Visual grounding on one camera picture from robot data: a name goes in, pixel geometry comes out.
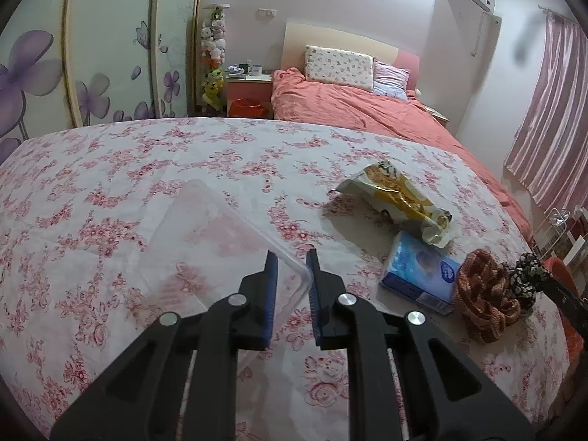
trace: silver screw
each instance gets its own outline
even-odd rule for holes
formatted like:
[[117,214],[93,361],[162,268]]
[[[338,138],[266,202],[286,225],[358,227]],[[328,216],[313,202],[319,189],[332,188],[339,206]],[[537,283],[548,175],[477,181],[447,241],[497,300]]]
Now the silver screw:
[[245,305],[245,303],[247,303],[247,297],[242,293],[234,293],[229,297],[229,305],[233,307],[240,307]]
[[410,312],[407,317],[409,323],[413,325],[422,325],[426,318],[421,312]]
[[342,293],[337,298],[337,301],[341,305],[345,305],[346,307],[351,307],[352,305],[355,305],[355,303],[358,301],[358,299],[352,293]]
[[165,312],[159,317],[159,322],[163,326],[172,326],[178,322],[178,315],[173,312]]

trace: red trash bin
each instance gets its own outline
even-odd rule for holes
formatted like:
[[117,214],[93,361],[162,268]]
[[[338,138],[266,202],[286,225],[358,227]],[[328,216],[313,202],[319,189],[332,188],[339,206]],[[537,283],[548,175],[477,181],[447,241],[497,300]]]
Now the red trash bin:
[[268,110],[257,99],[242,98],[230,105],[230,117],[250,117],[253,119],[266,116]]

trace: logo on tissue pack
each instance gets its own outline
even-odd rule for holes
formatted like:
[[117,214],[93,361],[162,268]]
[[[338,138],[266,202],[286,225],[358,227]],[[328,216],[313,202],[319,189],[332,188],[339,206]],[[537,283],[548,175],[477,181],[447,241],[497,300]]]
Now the logo on tissue pack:
[[455,278],[455,271],[447,262],[441,261],[441,276],[447,283],[452,283]]

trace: crumpled food wrapper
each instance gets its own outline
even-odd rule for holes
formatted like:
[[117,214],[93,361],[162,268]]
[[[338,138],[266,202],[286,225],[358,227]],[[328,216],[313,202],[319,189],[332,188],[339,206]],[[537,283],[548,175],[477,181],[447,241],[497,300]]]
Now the crumpled food wrapper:
[[378,212],[386,212],[430,245],[443,248],[453,238],[451,213],[436,207],[389,160],[367,166],[336,190],[362,196]]

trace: brown knitted scrunchie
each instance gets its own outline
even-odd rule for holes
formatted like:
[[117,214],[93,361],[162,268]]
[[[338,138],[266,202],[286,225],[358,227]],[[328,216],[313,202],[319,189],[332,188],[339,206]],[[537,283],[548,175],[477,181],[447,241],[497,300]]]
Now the brown knitted scrunchie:
[[453,306],[470,335],[483,343],[498,340],[520,316],[518,300],[506,297],[509,277],[487,251],[470,252],[458,271]]

